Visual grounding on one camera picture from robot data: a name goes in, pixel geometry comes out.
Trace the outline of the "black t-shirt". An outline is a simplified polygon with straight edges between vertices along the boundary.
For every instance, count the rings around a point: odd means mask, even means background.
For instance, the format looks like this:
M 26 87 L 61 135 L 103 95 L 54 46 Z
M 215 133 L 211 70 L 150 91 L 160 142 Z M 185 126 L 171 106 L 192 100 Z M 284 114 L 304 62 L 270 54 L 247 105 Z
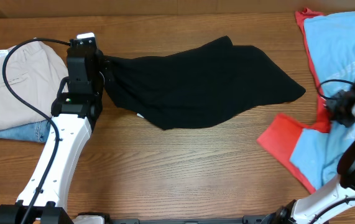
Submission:
M 104 88 L 113 103 L 163 130 L 212 127 L 305 93 L 263 51 L 226 36 L 164 57 L 107 60 Z

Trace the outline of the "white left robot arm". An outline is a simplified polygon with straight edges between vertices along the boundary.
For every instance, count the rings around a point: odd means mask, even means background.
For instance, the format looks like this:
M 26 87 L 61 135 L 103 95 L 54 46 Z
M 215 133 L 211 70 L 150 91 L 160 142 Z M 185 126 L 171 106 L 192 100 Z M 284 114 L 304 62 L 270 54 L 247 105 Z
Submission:
M 49 136 L 29 183 L 13 205 L 0 205 L 0 223 L 105 223 L 101 215 L 67 214 L 67 200 L 79 156 L 102 111 L 103 53 L 94 34 L 67 43 L 68 77 L 61 80 Z

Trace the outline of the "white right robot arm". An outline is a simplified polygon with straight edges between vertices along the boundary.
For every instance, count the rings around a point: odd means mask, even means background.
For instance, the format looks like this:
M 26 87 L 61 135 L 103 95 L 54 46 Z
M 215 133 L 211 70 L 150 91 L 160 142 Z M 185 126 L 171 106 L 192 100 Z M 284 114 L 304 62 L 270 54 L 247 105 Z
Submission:
M 355 82 L 348 91 L 341 90 L 326 98 L 331 119 L 349 127 L 355 123 Z M 355 207 L 355 140 L 339 160 L 337 176 L 314 194 L 293 200 L 287 206 L 265 216 L 265 224 L 328 223 L 340 213 Z

